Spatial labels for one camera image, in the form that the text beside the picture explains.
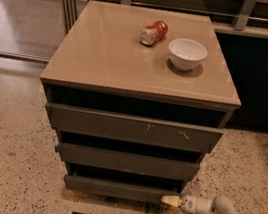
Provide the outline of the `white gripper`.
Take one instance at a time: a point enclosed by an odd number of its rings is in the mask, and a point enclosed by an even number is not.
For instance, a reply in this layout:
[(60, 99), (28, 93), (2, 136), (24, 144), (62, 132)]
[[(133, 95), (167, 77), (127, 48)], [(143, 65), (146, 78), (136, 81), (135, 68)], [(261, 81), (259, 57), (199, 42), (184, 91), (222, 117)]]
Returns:
[(213, 201), (206, 198), (185, 195), (180, 199), (175, 195), (164, 195), (161, 202), (174, 208), (180, 206), (182, 211), (188, 214), (215, 214)]

